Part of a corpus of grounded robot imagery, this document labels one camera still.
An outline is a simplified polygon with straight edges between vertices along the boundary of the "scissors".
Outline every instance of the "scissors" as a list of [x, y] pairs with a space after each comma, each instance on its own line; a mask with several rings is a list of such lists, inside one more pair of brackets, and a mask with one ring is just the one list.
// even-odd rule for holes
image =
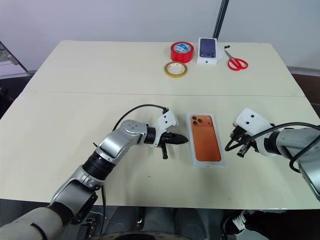
[[246, 69], [249, 66], [249, 64], [245, 60], [242, 60], [240, 58], [235, 58], [231, 56], [230, 53], [228, 53], [226, 50], [224, 51], [225, 51], [225, 54], [229, 57], [228, 67], [231, 70], [240, 71], [242, 69]]

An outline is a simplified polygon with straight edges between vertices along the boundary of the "yellow tape roll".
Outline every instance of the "yellow tape roll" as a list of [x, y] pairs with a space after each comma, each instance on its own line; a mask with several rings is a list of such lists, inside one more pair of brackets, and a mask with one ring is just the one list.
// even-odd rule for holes
[[171, 61], [164, 66], [164, 72], [172, 78], [181, 78], [186, 75], [188, 68], [182, 62]]

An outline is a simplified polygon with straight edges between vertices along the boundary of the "red scissors handle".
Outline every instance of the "red scissors handle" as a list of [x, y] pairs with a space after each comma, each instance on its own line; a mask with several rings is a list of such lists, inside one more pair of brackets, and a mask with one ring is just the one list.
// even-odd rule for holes
[[233, 71], [246, 69], [248, 66], [249, 64], [245, 60], [242, 60], [240, 58], [230, 58], [228, 61], [228, 67]]

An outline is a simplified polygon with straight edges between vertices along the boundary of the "red tape roll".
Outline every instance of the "red tape roll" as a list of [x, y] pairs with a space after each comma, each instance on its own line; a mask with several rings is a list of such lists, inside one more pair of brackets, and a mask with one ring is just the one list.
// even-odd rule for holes
[[178, 41], [171, 45], [171, 59], [180, 63], [188, 63], [194, 54], [194, 46], [185, 41]]

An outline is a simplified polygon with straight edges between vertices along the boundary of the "purple phone image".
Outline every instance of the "purple phone image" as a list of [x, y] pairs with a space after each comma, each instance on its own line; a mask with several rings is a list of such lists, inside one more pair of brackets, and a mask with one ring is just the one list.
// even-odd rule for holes
[[211, 59], [216, 57], [216, 41], [214, 39], [200, 39], [200, 57]]

